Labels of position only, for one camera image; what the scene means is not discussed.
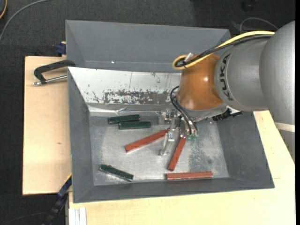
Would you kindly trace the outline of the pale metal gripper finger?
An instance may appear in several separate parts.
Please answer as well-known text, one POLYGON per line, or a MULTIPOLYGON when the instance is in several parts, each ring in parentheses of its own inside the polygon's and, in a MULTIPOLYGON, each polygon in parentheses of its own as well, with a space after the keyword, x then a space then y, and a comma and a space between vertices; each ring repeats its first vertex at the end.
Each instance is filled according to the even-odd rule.
POLYGON ((168 155, 170 153, 172 144, 173 144, 173 135, 170 135, 169 133, 166 133, 165 136, 164 136, 163 147, 160 150, 159 154, 161 156, 168 155))
POLYGON ((167 135, 167 140, 165 144, 165 154, 168 155, 172 152, 173 147, 177 142, 177 136, 175 135, 167 135))

